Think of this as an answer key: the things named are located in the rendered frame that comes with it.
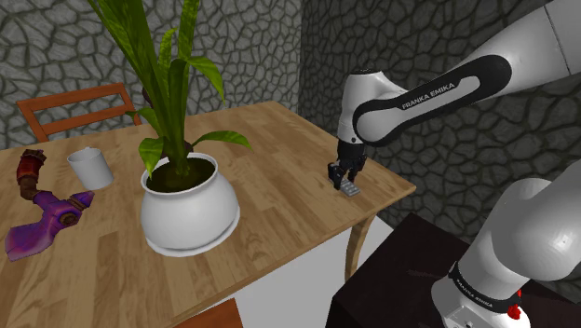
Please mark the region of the wooden table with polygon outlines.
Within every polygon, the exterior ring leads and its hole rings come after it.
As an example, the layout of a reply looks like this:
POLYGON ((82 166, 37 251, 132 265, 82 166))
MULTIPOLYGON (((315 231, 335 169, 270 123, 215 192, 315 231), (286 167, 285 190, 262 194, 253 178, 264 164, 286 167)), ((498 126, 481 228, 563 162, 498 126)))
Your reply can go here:
POLYGON ((347 197, 333 188, 327 166, 336 139, 277 102, 214 111, 186 120, 186 137, 234 130, 248 146, 201 142, 232 184, 241 208, 233 234, 212 250, 166 257, 146 243, 140 209, 144 166, 137 148, 148 125, 43 144, 42 189, 64 198, 82 188, 67 158, 100 148, 114 182, 99 190, 79 223, 44 252, 7 259, 12 226, 39 220, 23 199, 15 172, 21 149, 0 151, 0 328, 169 328, 344 232, 351 234, 344 277, 353 275, 373 217, 414 187, 368 160, 347 197))

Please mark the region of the white cup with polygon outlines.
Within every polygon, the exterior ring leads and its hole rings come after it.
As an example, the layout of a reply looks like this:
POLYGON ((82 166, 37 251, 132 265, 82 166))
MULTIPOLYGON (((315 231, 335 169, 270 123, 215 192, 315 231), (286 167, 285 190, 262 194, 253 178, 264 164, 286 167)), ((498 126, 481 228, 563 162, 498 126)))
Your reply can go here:
POLYGON ((102 189, 114 181, 114 176, 98 148, 87 146, 72 153, 67 161, 87 190, 102 189))

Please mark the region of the dark robot stand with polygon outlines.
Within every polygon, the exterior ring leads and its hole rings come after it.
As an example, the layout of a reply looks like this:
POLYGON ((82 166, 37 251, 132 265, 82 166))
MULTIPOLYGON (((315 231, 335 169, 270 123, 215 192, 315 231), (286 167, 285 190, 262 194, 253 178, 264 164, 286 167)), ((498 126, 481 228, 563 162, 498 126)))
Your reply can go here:
POLYGON ((409 214, 335 294, 326 328, 581 328, 542 286, 581 260, 581 219, 494 211, 466 244, 409 214))

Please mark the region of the green plant in white pot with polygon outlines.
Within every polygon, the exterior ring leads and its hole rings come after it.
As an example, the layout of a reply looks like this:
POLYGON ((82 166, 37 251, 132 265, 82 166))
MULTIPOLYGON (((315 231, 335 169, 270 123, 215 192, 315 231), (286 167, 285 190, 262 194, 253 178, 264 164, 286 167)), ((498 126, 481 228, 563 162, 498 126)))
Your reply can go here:
POLYGON ((129 112, 155 130, 139 155, 145 166, 140 220, 157 253, 185 257, 206 252, 236 228, 240 207, 217 161, 185 141, 189 75, 196 70, 218 91, 223 79, 206 57, 193 55, 199 0, 183 0, 180 24, 156 47, 142 0, 88 0, 142 83, 147 104, 129 112))

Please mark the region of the purple and red toy gun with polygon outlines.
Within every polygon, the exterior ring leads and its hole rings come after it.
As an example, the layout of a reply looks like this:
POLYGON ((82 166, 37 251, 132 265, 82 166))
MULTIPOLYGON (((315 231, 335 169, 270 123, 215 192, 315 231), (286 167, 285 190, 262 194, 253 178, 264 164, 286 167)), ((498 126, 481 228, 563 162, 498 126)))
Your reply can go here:
POLYGON ((75 226, 83 210, 90 207, 95 196, 92 191, 72 194, 58 199, 52 192, 37 188, 39 172, 47 157, 42 149, 25 149, 16 171, 20 196, 30 200, 43 212, 38 222, 11 227, 5 237, 5 251, 10 262, 41 253, 50 247, 56 235, 75 226))

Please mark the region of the orange-brown wooden chair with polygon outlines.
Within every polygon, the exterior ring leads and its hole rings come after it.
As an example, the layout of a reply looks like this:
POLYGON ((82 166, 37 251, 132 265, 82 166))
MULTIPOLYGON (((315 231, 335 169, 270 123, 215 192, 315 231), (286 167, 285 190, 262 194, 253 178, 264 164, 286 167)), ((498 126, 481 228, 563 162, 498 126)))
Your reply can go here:
POLYGON ((174 328, 243 328, 236 299, 230 298, 181 322, 174 328))
POLYGON ((48 136, 51 134, 89 125, 116 116, 123 116, 126 112, 131 114, 132 121, 136 126, 139 126, 142 123, 122 83, 114 83, 88 89, 80 89, 59 94, 47 95, 28 100, 21 100, 17 101, 17 106, 20 108, 22 115, 26 119, 39 143, 48 142, 48 136), (74 116, 47 124, 41 124, 34 115, 34 113, 37 111, 64 106, 66 104, 95 100, 111 95, 119 95, 122 98, 123 103, 115 107, 100 110, 98 112, 89 113, 82 116, 74 116))

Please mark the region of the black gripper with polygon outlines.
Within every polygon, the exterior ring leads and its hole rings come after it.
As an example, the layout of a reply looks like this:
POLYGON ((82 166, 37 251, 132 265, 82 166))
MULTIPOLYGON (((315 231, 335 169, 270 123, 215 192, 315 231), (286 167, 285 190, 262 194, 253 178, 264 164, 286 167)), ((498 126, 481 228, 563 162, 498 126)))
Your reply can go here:
POLYGON ((347 179, 354 183, 360 171, 362 171, 367 156, 364 143, 348 143, 340 140, 337 146, 338 161, 328 164, 328 176, 336 190, 341 188, 345 172, 347 179))

